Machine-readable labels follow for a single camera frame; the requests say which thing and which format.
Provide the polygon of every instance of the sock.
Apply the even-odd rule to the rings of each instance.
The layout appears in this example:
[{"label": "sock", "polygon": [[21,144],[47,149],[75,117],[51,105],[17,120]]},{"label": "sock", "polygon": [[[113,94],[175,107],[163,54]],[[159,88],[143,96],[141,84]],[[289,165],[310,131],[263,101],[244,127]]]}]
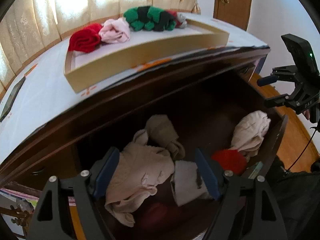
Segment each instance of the sock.
[{"label": "sock", "polygon": [[150,20],[153,20],[155,23],[159,23],[160,21],[160,13],[164,10],[161,8],[150,6],[149,11],[147,13],[147,17]]},{"label": "sock", "polygon": [[145,28],[147,31],[153,30],[154,27],[155,27],[155,23],[154,23],[154,22],[151,22],[151,21],[149,21],[148,23],[146,23],[146,24],[144,25],[144,28]]},{"label": "sock", "polygon": [[138,12],[138,20],[143,23],[148,23],[150,19],[147,17],[148,11],[151,6],[140,6],[137,9]]},{"label": "sock", "polygon": [[134,31],[140,31],[144,27],[144,23],[141,21],[134,21],[133,23],[130,24],[130,26],[134,29]]},{"label": "sock", "polygon": [[138,7],[133,7],[128,10],[126,10],[123,14],[125,17],[125,20],[130,24],[133,23],[134,21],[138,20]]},{"label": "sock", "polygon": [[166,11],[162,11],[160,12],[160,19],[158,24],[155,25],[154,31],[162,32],[165,29],[172,31],[175,26],[176,22],[174,20],[174,17]]}]

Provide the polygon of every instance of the pink fabric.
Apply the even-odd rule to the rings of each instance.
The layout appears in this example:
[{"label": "pink fabric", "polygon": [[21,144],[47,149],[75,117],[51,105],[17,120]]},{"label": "pink fabric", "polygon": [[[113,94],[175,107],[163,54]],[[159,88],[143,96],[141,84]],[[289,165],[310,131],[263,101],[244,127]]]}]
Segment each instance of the pink fabric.
[{"label": "pink fabric", "polygon": [[124,18],[108,19],[99,31],[99,35],[105,43],[125,42],[130,39],[129,23]]}]

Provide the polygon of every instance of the curtain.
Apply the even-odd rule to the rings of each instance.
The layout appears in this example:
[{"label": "curtain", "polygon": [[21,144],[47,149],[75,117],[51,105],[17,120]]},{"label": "curtain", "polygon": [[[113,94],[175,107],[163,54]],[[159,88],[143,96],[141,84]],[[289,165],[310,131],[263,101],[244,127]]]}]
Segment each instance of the curtain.
[{"label": "curtain", "polygon": [[76,30],[143,5],[199,11],[196,0],[15,0],[0,22],[0,99],[24,67]]}]

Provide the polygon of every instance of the wooden door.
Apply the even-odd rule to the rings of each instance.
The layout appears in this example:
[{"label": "wooden door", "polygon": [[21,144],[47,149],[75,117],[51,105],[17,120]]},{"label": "wooden door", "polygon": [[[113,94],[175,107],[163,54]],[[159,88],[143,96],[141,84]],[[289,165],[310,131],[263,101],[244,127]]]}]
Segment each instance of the wooden door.
[{"label": "wooden door", "polygon": [[213,17],[246,30],[251,0],[215,0]]}]

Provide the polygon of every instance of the cardboard tray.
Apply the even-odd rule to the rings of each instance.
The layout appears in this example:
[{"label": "cardboard tray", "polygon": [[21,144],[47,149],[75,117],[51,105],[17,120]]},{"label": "cardboard tray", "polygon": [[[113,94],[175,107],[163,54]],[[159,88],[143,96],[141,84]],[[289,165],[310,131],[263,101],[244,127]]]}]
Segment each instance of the cardboard tray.
[{"label": "cardboard tray", "polygon": [[91,53],[68,51],[64,75],[78,93],[108,77],[152,60],[227,44],[228,32],[195,20],[187,21],[185,29],[131,32],[129,41],[101,45]]}]

